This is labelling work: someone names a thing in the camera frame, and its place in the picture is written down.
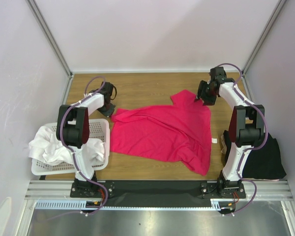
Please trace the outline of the pink t shirt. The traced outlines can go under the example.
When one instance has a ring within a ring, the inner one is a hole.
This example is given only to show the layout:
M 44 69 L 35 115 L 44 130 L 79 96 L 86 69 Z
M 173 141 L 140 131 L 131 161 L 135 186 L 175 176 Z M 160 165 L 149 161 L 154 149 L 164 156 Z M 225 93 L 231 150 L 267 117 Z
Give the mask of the pink t shirt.
M 163 162 L 181 162 L 205 176 L 211 157 L 211 111 L 195 94 L 183 90 L 171 105 L 117 109 L 112 115 L 112 152 Z

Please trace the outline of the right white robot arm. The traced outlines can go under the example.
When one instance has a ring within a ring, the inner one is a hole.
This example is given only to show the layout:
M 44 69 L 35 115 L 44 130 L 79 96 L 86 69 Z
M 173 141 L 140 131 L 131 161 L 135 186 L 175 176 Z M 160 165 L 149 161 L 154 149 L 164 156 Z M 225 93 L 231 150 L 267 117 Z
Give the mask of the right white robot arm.
M 230 153 L 213 188 L 222 198 L 241 188 L 242 172 L 250 152 L 261 149 L 268 137 L 264 106 L 250 101 L 237 86 L 240 79 L 228 78 L 224 66 L 222 63 L 210 70 L 210 80 L 200 82 L 195 97 L 195 101 L 201 100 L 205 106 L 214 105 L 221 97 L 233 110 L 228 130 Z

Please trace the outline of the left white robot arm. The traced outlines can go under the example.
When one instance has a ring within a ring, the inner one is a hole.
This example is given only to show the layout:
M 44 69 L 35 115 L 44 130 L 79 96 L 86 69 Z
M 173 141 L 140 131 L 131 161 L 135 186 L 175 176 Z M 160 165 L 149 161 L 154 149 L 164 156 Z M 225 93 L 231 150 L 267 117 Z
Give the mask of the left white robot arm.
M 105 117 L 111 117 L 115 111 L 115 105 L 111 103 L 113 93 L 117 93 L 116 87 L 102 82 L 100 88 L 92 90 L 82 100 L 59 108 L 56 137 L 69 150 L 76 171 L 70 192 L 72 198 L 94 197 L 103 190 L 97 182 L 91 154 L 87 150 L 89 115 L 99 111 Z

